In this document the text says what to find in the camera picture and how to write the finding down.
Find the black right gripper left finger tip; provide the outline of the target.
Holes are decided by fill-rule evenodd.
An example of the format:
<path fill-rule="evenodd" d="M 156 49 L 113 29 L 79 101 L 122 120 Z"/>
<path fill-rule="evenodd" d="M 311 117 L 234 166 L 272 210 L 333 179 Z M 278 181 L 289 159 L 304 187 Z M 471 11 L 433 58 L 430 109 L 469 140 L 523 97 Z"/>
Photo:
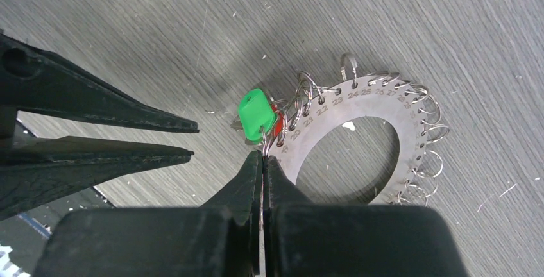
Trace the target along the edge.
<path fill-rule="evenodd" d="M 256 276 L 263 157 L 198 207 L 79 210 L 55 228 L 35 276 Z"/>

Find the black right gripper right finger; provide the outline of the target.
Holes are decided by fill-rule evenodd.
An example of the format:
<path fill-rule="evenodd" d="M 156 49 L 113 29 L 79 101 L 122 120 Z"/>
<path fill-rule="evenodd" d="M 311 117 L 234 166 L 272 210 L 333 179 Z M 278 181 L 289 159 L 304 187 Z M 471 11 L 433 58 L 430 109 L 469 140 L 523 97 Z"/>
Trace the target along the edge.
<path fill-rule="evenodd" d="M 450 228 L 435 210 L 313 203 L 263 163 L 267 276 L 466 276 Z"/>

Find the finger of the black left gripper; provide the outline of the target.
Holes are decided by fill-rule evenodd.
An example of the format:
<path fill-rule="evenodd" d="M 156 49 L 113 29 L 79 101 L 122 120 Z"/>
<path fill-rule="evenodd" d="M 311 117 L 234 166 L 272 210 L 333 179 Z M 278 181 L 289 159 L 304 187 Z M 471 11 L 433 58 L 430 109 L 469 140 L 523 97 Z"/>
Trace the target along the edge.
<path fill-rule="evenodd" d="M 1 35 L 1 105 L 61 119 L 197 133 L 197 122 L 150 107 L 52 51 Z"/>
<path fill-rule="evenodd" d="M 127 175 L 187 163 L 180 147 L 85 137 L 1 148 L 1 219 Z"/>

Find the silver key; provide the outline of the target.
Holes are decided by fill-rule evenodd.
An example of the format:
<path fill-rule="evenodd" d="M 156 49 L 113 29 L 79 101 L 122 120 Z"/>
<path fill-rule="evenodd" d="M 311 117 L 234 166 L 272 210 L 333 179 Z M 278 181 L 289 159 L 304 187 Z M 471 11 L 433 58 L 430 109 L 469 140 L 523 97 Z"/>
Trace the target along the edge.
<path fill-rule="evenodd" d="M 231 123 L 230 128 L 236 132 L 236 134 L 239 136 L 239 138 L 242 138 L 244 140 L 244 143 L 247 146 L 254 146 L 255 145 L 254 142 L 247 139 L 247 137 L 245 135 L 245 132 L 244 132 L 244 130 L 242 128 L 242 124 L 241 124 L 240 120 L 238 120 L 238 119 L 234 120 Z"/>

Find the green key tag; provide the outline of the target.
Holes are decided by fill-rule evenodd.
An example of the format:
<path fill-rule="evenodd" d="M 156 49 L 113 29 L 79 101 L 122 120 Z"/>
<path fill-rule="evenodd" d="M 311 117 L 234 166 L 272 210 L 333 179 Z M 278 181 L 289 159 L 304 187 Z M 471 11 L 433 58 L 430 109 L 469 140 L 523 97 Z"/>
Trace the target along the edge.
<path fill-rule="evenodd" d="M 242 98 L 237 111 L 246 139 L 253 143 L 262 141 L 261 128 L 268 133 L 276 122 L 276 113 L 267 95 L 259 88 L 249 91 Z"/>

